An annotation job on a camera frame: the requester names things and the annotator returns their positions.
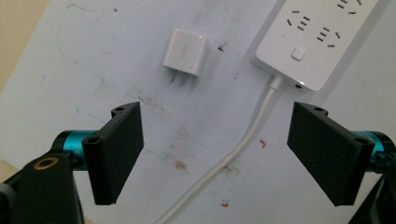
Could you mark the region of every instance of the white phone charger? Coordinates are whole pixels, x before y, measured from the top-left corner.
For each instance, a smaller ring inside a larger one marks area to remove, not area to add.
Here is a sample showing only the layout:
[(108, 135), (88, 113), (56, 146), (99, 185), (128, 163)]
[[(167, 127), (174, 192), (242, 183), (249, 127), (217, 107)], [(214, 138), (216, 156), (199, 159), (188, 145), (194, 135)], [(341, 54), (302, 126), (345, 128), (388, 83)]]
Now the white phone charger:
[(208, 43), (209, 39), (204, 35), (175, 29), (163, 66), (198, 77), (204, 66)]

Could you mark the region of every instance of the white table surface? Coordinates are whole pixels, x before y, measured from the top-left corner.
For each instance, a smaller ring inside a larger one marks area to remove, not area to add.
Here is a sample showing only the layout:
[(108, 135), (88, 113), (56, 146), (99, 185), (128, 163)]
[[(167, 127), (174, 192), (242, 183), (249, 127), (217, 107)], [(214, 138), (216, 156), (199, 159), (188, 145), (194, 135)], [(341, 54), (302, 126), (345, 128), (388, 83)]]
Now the white table surface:
[[(0, 157), (22, 168), (61, 131), (100, 129), (112, 108), (140, 101), (146, 144), (118, 203), (94, 205), (88, 174), (75, 178), (94, 223), (152, 223), (244, 134), (272, 79), (249, 58), (275, 4), (51, 1), (0, 96)], [(380, 1), (360, 49), (321, 91), (283, 84), (247, 150), (170, 223), (347, 223), (378, 175), (364, 177), (355, 206), (335, 208), (286, 144), (291, 110), (295, 101), (321, 106), (349, 130), (396, 139), (395, 12), (395, 1)], [(202, 75), (184, 85), (162, 66), (174, 28), (210, 41)]]

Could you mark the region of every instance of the white cable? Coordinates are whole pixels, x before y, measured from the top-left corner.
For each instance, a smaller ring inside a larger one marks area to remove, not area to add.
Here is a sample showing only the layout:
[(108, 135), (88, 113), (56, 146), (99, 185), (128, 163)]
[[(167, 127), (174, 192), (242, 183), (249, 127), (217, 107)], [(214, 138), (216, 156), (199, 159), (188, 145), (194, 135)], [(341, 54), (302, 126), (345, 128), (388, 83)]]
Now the white cable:
[(171, 218), (180, 208), (201, 188), (203, 187), (216, 173), (218, 173), (223, 167), (225, 167), (230, 161), (232, 161), (243, 149), (248, 146), (250, 140), (254, 137), (254, 133), (260, 126), (260, 121), (264, 115), (265, 109), (267, 108), (272, 96), (276, 92), (277, 88), (283, 81), (283, 77), (276, 76), (270, 85), (270, 90), (268, 90), (267, 94), (262, 101), (262, 106), (260, 107), (259, 112), (256, 115), (256, 118), (253, 120), (250, 127), (247, 129), (247, 133), (242, 138), (242, 140), (236, 145), (236, 147), (224, 158), (222, 159), (216, 166), (210, 169), (201, 179), (199, 179), (187, 192), (176, 201), (172, 207), (170, 207), (155, 223), (156, 224), (164, 224), (169, 218)]

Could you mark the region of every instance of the power adapter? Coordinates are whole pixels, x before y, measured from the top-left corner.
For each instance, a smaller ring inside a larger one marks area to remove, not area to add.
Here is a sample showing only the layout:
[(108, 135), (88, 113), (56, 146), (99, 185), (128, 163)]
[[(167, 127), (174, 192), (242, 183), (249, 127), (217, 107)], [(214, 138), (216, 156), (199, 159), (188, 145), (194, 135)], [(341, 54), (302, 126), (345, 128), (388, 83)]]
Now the power adapter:
[(285, 0), (252, 59), (301, 91), (318, 91), (377, 0)]
[(198, 77), (204, 66), (208, 43), (209, 39), (204, 35), (175, 29), (163, 66)]

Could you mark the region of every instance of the white power strip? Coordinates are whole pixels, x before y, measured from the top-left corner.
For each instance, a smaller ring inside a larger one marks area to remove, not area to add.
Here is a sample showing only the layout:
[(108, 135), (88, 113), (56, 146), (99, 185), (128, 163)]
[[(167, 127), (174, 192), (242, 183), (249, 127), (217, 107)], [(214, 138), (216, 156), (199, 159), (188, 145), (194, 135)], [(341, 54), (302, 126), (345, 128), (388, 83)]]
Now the white power strip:
[(252, 61), (302, 91), (318, 91), (377, 0), (286, 0)]

